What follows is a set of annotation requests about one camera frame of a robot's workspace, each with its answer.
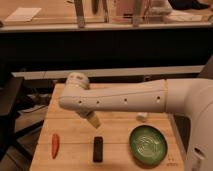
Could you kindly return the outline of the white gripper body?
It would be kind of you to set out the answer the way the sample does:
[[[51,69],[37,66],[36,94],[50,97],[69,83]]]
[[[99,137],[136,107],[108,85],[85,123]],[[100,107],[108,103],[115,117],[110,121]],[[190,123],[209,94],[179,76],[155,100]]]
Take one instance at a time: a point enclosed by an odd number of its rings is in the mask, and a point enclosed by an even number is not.
[[[93,111],[77,111],[77,114],[86,119],[94,128],[101,125],[98,116]]]

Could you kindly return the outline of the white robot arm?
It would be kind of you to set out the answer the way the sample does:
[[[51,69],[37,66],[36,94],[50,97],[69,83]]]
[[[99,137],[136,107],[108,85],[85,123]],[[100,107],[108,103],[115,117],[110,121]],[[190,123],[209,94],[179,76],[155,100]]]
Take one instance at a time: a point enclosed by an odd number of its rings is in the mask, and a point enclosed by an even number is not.
[[[213,171],[213,80],[161,79],[92,89],[82,73],[71,73],[59,106],[86,118],[92,111],[153,112],[186,117],[190,138],[185,171]]]

